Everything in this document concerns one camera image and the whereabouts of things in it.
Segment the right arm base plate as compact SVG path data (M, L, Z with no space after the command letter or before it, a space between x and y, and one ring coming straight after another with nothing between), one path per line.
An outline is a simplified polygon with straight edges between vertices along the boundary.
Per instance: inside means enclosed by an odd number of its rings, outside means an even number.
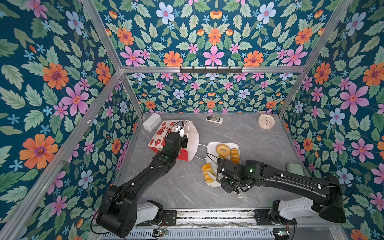
M296 220L287 220L270 209L254 210L255 220L259 226L296 226Z

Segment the red white paper bag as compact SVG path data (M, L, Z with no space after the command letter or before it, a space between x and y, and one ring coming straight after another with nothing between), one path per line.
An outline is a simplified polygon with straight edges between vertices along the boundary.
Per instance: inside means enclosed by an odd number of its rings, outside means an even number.
M155 153L178 154L178 160L190 162L196 158L200 134L189 120L162 121L148 147Z

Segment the long twisted bread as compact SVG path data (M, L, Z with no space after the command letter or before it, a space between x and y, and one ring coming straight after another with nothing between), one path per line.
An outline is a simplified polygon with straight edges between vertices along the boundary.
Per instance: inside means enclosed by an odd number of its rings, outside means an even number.
M230 155L231 155L231 162L233 162L235 164L240 164L241 163L240 153L239 153L238 149L236 149L236 148L231 149Z

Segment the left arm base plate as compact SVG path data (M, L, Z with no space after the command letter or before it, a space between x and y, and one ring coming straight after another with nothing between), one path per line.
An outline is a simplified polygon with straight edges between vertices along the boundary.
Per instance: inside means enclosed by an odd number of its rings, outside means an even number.
M152 221L146 221L138 224L138 227L174 227L177 222L177 214L176 210L163 210L162 214L159 217L155 217Z

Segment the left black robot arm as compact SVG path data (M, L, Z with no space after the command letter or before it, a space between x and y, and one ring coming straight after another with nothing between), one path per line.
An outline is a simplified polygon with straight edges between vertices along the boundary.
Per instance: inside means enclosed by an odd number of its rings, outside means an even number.
M152 162L130 181L109 187L103 197L96 224L120 238L125 238L132 229L144 222L152 225L163 221L164 207L155 201L139 205L138 200L159 178L166 175L176 164L182 149L188 144L185 121L174 124L175 130L166 133L163 148Z

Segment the ring donut bread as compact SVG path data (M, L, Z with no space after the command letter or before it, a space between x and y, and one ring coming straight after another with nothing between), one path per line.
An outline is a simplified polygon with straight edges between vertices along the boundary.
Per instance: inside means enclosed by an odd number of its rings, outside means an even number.
M219 144L216 147L216 151L220 157L227 157L231 154L231 149L225 144Z

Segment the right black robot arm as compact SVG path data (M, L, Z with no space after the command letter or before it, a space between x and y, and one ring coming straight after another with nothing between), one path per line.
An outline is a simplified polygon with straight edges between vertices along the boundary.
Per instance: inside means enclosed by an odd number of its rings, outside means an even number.
M310 178L279 170L265 163L247 160L244 165L217 159L217 173L227 193L247 192L253 187L269 187L299 195L291 201L275 200L269 215L274 222L319 216L336 224L346 223L344 199L338 178Z

